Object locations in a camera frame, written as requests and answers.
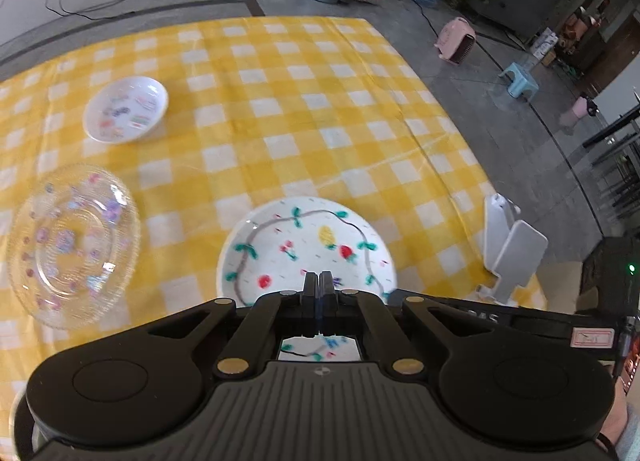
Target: logo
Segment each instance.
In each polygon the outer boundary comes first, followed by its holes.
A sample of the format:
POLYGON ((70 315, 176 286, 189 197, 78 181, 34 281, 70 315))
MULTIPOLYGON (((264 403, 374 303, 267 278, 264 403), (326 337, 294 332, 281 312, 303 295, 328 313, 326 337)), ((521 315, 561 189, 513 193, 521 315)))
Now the logo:
POLYGON ((484 320, 491 320, 491 322, 496 322, 497 324, 500 323, 498 322, 498 316, 495 313, 489 313, 487 315, 487 313, 476 313, 476 311, 472 309, 468 309, 466 312, 469 314, 472 314, 473 316, 477 316, 478 318, 482 318, 484 320))
POLYGON ((318 375, 320 377, 326 376, 326 375, 330 375, 331 374, 331 369, 329 369, 329 367, 318 367, 318 368, 314 369, 314 374, 318 375))

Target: small white bowl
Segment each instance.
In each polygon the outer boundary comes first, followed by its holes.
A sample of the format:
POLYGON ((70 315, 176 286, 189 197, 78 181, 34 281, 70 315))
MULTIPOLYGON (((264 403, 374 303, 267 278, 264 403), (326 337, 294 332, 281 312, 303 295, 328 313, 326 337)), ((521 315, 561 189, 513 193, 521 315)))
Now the small white bowl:
POLYGON ((160 123, 168 105, 169 95, 160 82, 129 76, 105 86, 89 101, 82 124, 95 141, 128 143, 160 123))

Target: table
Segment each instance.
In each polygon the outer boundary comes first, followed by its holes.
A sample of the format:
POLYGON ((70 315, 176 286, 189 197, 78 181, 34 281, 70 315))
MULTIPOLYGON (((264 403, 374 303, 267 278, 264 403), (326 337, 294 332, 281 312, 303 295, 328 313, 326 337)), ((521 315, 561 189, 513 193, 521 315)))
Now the table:
MULTIPOLYGON (((121 303, 73 332, 27 316, 2 263, 0 437, 44 358, 215 297, 229 230, 282 196, 330 198, 362 215, 406 289, 464 298, 493 280, 477 243, 494 189, 447 113, 365 20, 235 18, 105 41, 4 82, 0 112, 4 257, 21 201, 43 174, 74 162, 117 174, 143 227, 121 303), (87 101, 110 80, 140 74, 168 89, 162 124, 133 144, 87 138, 87 101)), ((514 297, 545 306, 535 280, 514 297)))
POLYGON ((640 117, 640 105, 635 105, 634 107, 630 108, 625 114, 622 114, 616 121, 607 125, 597 134, 594 134, 593 136, 591 136, 588 140, 586 140, 582 144, 582 146, 584 148, 592 147, 596 143, 599 143, 604 139, 607 139, 607 137, 613 136, 621 128, 628 125, 629 123, 632 123, 634 120, 637 120, 638 117, 640 117))

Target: label sticker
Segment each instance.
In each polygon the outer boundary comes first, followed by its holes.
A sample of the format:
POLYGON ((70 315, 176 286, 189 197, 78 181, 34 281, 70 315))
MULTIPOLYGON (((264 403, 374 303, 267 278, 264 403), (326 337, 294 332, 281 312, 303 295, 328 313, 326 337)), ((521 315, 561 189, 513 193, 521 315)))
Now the label sticker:
POLYGON ((136 101, 146 110, 156 110, 158 104, 152 96, 136 96, 136 101))
POLYGON ((571 346, 584 349, 609 349, 616 332, 610 327, 574 327, 571 346))
POLYGON ((133 128, 145 128, 151 122, 148 116, 132 116, 129 125, 133 128))

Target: plate rim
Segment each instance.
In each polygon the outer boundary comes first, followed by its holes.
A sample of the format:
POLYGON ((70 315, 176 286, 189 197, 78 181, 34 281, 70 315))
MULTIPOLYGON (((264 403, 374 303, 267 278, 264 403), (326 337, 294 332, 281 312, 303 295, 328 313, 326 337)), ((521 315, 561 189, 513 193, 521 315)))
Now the plate rim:
POLYGON ((362 217, 356 210, 353 210, 352 208, 349 208, 348 206, 345 206, 341 203, 338 203, 337 201, 334 201, 333 199, 328 199, 326 197, 318 197, 318 196, 291 196, 291 197, 279 197, 277 199, 274 199, 272 201, 269 201, 268 203, 264 203, 260 206, 257 206, 256 208, 254 208, 253 210, 251 210, 250 212, 247 212, 245 216, 243 216, 242 219, 240 219, 238 222, 236 222, 236 224, 234 225, 234 227, 229 231, 228 235, 226 236, 225 242, 222 245, 222 248, 220 250, 220 254, 218 255, 218 263, 216 264, 216 297, 217 298, 232 298, 234 301, 236 301, 235 297, 228 297, 227 295, 224 294, 224 292, 222 291, 222 285, 223 282, 225 282, 225 279, 222 275, 223 269, 224 269, 224 262, 225 262, 225 257, 226 254, 228 253, 229 248, 231 247, 231 243, 233 242, 233 238, 235 237, 235 235, 238 234, 240 228, 242 228, 242 226, 244 224, 246 224, 246 220, 249 219, 251 220, 254 217, 254 214, 256 214, 258 211, 262 211, 265 208, 267 208, 268 206, 271 205, 275 205, 277 203, 279 203, 282 200, 292 200, 292 199, 319 199, 319 200, 323 200, 323 201, 330 201, 332 203, 336 203, 337 205, 340 205, 342 208, 345 208, 346 210, 350 210, 351 212, 353 212, 354 214, 356 214, 360 219, 362 219, 363 221, 365 221, 371 228, 371 230, 373 230, 375 232, 375 234, 380 238, 380 241, 382 241, 382 243, 385 245, 385 249, 389 255, 389 259, 391 262, 391 266, 393 267, 393 272, 394 272, 394 284, 396 285, 395 289, 398 289, 398 275, 396 272, 396 264, 394 263, 394 258, 391 256, 391 251, 389 250, 388 246, 386 245, 385 240, 382 238, 382 236, 380 235, 380 233, 373 227, 373 225, 367 221, 367 219, 365 219, 364 217, 362 217))
POLYGON ((151 76, 143 76, 143 75, 125 76, 124 78, 120 78, 120 79, 114 80, 113 82, 109 82, 107 85, 105 85, 102 89, 100 89, 98 92, 96 92, 89 99, 89 101, 84 106, 84 112, 82 113, 82 129, 84 129, 84 133, 87 136, 89 136, 94 141, 97 141, 98 143, 103 143, 103 144, 107 144, 107 145, 121 145, 121 144, 124 144, 124 143, 130 143, 132 141, 136 141, 137 139, 140 139, 141 137, 145 136, 146 134, 151 132, 156 126, 158 126, 160 121, 162 121, 162 118, 164 118, 164 115, 165 115, 166 110, 168 109, 168 107, 169 107, 169 92, 166 90, 166 88, 158 80, 156 80, 155 78, 151 78, 151 76), (89 129, 87 128, 87 118, 88 118, 88 113, 89 113, 89 105, 91 104, 91 102, 93 102, 96 99, 96 97, 98 97, 107 88, 113 87, 116 84, 119 84, 121 82, 125 82, 126 80, 132 80, 134 78, 144 78, 145 80, 149 80, 149 81, 151 81, 153 83, 153 85, 159 86, 159 88, 162 91, 164 91, 164 102, 163 102, 163 106, 161 107, 161 112, 160 112, 160 115, 158 116, 158 119, 156 121, 154 121, 154 123, 149 124, 149 126, 147 126, 145 128, 145 130, 141 130, 140 133, 137 134, 136 136, 123 138, 123 139, 118 140, 118 141, 100 139, 100 137, 97 137, 97 136, 94 136, 93 134, 91 134, 89 132, 89 129))

